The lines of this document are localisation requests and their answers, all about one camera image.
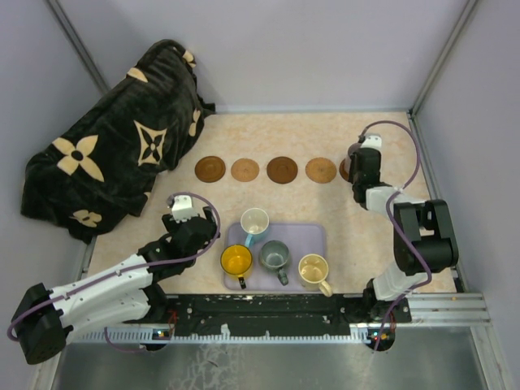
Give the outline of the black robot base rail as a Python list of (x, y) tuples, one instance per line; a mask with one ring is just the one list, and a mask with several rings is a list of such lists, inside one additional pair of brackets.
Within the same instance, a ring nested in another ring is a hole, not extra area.
[(147, 288), (151, 308), (127, 324), (164, 324), (176, 336), (348, 336), (355, 323), (379, 325), (390, 304), (374, 294), (180, 294)]

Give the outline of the purple glass mug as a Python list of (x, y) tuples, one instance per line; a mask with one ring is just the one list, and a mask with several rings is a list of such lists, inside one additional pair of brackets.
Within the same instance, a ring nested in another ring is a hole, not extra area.
[(347, 154), (346, 154), (346, 157), (344, 159), (344, 169), (346, 171), (349, 170), (349, 167), (350, 167), (350, 164), (352, 162), (352, 157), (353, 157), (353, 154), (361, 147), (361, 143), (354, 143), (352, 144), (348, 150), (347, 150)]

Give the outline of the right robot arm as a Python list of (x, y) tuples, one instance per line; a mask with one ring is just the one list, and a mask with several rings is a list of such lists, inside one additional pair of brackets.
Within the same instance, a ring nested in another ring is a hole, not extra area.
[(391, 301), (429, 284), (435, 273), (456, 266), (459, 260), (447, 202), (417, 199), (384, 183), (381, 160), (378, 149), (356, 144), (344, 163), (354, 201), (388, 218), (393, 226), (394, 261), (369, 281), (367, 289), (373, 294), (362, 303), (364, 315), (375, 322), (391, 313)]

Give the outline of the woven rattan coaster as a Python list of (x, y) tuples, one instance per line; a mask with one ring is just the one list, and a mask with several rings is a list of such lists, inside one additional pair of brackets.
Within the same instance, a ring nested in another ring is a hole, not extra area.
[(253, 159), (239, 158), (232, 164), (231, 174), (239, 182), (250, 182), (257, 178), (259, 165)]
[(305, 166), (307, 177), (318, 184), (330, 183), (336, 178), (335, 163), (328, 158), (313, 158)]

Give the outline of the brown wooden coaster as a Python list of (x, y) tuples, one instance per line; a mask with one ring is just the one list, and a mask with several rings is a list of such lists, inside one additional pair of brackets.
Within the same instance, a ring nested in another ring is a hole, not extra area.
[(226, 165), (220, 157), (206, 156), (197, 162), (194, 172), (200, 181), (214, 183), (223, 178), (226, 172)]
[(346, 160), (343, 159), (339, 166), (339, 173), (343, 180), (348, 181), (349, 180), (349, 172), (345, 169), (345, 163)]

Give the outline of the dark wooden coaster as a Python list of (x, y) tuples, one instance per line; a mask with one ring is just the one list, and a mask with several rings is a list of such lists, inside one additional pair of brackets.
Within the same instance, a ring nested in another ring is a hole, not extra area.
[(297, 178), (298, 166), (293, 159), (279, 156), (267, 164), (266, 172), (271, 181), (277, 184), (289, 184)]

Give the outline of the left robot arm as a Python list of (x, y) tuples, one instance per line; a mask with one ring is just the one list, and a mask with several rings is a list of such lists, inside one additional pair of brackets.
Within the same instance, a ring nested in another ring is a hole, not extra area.
[(165, 214), (165, 235), (103, 272), (55, 288), (29, 288), (7, 331), (25, 361), (43, 363), (101, 327), (164, 320), (169, 303), (159, 282), (192, 267), (219, 238), (218, 211), (213, 206), (202, 211), (186, 220)]

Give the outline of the cream ceramic mug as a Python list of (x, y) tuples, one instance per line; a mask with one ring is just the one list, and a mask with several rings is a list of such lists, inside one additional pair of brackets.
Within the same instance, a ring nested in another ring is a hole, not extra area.
[(307, 254), (300, 260), (297, 269), (305, 290), (320, 292), (325, 297), (332, 296), (332, 286), (327, 282), (329, 266), (324, 257), (316, 253)]

